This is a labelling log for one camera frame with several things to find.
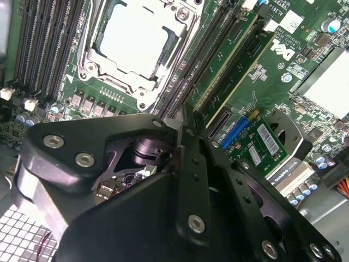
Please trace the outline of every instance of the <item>blue connector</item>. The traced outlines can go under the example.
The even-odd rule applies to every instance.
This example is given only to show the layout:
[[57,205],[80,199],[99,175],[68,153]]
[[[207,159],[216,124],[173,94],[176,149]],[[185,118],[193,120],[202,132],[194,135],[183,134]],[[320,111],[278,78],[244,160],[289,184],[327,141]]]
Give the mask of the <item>blue connector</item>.
[[221,142],[221,146],[223,147],[224,150],[226,150],[239,136],[239,134],[244,130],[245,127],[249,125],[249,120],[247,117],[242,116],[239,118],[239,120],[235,123],[233,128],[229,131],[229,133],[223,138]]

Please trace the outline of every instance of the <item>cpu socket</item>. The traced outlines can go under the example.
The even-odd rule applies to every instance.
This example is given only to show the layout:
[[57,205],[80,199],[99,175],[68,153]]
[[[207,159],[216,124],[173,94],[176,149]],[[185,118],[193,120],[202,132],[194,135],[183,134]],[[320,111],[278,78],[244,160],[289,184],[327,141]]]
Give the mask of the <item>cpu socket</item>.
[[79,78],[97,78],[146,111],[166,87],[198,30],[202,0],[112,0],[86,41]]

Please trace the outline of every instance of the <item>dell logo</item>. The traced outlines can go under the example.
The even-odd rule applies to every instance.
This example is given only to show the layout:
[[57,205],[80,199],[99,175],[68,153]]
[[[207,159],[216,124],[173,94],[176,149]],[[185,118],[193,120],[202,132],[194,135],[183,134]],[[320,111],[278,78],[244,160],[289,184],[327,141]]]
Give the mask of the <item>dell logo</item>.
[[280,41],[277,39],[273,40],[273,46],[271,48],[272,51],[275,51],[277,55],[282,55],[282,57],[286,60],[289,61],[292,56],[294,55],[294,51],[292,49],[287,49],[286,45],[281,44]]

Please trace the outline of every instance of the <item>label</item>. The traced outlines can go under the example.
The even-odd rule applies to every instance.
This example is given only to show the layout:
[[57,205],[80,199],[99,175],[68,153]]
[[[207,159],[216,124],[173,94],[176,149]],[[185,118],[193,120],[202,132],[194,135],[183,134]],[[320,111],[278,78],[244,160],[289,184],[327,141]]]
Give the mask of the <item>label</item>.
[[259,156],[259,154],[258,154],[258,152],[257,152],[257,150],[256,150],[254,145],[252,145],[249,148],[249,152],[250,152],[250,155],[252,157],[253,163],[255,163],[255,166],[258,166],[262,162],[262,160],[261,160],[261,158],[260,158],[260,156]]
[[301,67],[299,64],[295,62],[292,62],[286,70],[300,80],[304,80],[304,78],[309,74],[309,71],[305,70],[303,67]]
[[303,18],[290,10],[287,12],[284,19],[280,22],[280,26],[289,33],[293,34],[302,22]]
[[279,151],[280,147],[275,142],[275,140],[273,139],[272,135],[269,133],[266,126],[264,124],[261,124],[260,127],[258,127],[257,131],[261,136],[261,138],[263,139],[264,144],[266,144],[267,149],[269,150],[271,155],[272,156],[275,155]]
[[272,51],[275,51],[277,55],[282,55],[282,57],[286,60],[289,61],[295,52],[292,49],[287,49],[286,45],[280,44],[280,41],[277,39],[273,40],[273,46],[270,48]]

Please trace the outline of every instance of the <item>metal mesh grille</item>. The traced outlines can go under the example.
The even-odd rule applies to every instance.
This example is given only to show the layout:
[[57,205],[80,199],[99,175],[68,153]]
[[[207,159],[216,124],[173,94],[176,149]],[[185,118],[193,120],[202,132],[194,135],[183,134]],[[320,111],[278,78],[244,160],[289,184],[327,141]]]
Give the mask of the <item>metal mesh grille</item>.
[[[38,247],[49,232],[38,222],[19,213],[13,205],[0,218],[0,262],[35,262]],[[50,235],[43,244],[39,261],[51,261],[57,248],[57,241]]]

